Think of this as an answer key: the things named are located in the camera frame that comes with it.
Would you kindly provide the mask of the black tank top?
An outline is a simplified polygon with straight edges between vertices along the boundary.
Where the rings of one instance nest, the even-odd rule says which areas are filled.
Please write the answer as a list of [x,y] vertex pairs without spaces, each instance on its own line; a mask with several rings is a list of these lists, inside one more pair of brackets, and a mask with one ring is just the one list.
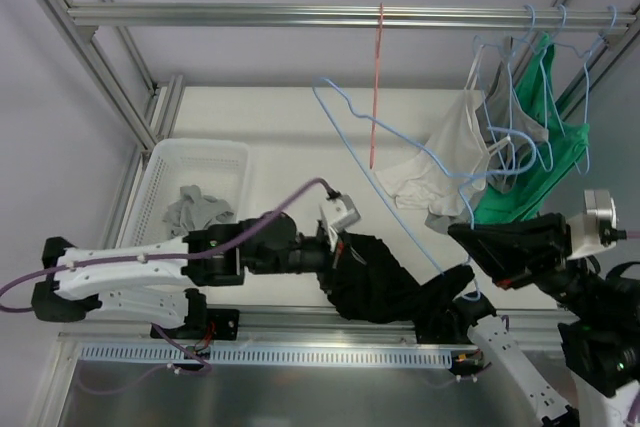
[[454,298],[474,280],[470,266],[457,265],[421,284],[381,239],[345,234],[341,242],[326,294],[347,320],[428,324],[442,317]]

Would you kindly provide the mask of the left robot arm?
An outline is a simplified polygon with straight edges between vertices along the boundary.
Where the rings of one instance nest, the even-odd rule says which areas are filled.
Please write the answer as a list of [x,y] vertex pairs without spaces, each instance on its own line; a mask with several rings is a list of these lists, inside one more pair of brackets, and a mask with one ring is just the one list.
[[50,272],[35,284],[31,307],[45,322],[142,322],[196,338],[208,325],[204,288],[240,286],[247,273],[314,273],[326,284],[340,232],[337,221],[321,218],[305,236],[279,213],[133,248],[81,250],[50,238],[43,252]]

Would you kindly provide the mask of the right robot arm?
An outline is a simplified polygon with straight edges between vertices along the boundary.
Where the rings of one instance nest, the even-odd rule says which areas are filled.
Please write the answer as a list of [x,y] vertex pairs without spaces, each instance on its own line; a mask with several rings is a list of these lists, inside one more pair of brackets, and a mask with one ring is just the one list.
[[575,315],[558,331],[579,404],[572,406],[545,381],[486,296],[456,299],[429,338],[476,346],[523,395],[541,426],[638,425],[639,282],[624,277],[629,263],[602,276],[595,258],[627,237],[615,214],[456,223],[448,233],[497,287],[535,286]]

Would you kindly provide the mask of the pink hanger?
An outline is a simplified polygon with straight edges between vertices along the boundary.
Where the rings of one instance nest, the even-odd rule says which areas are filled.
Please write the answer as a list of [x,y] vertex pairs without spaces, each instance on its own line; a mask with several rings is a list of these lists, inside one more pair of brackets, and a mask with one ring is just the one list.
[[370,131],[370,149],[369,149],[369,169],[373,170],[375,166],[376,156],[376,129],[377,114],[379,103],[379,79],[380,79],[380,57],[381,43],[384,29],[384,4],[379,4],[378,19],[375,33],[375,49],[374,49],[374,81],[373,81],[373,100],[372,100],[372,117]]

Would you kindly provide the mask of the white tank top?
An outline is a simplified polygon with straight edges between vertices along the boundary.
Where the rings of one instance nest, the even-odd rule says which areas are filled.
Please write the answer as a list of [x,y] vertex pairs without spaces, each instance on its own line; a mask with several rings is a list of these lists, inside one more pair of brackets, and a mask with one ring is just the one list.
[[455,217],[466,210],[471,197],[485,189],[484,176],[472,178],[488,170],[495,150],[486,145],[477,116],[484,100],[476,88],[483,55],[480,48],[464,89],[430,129],[424,149],[401,164],[375,172],[397,208]]

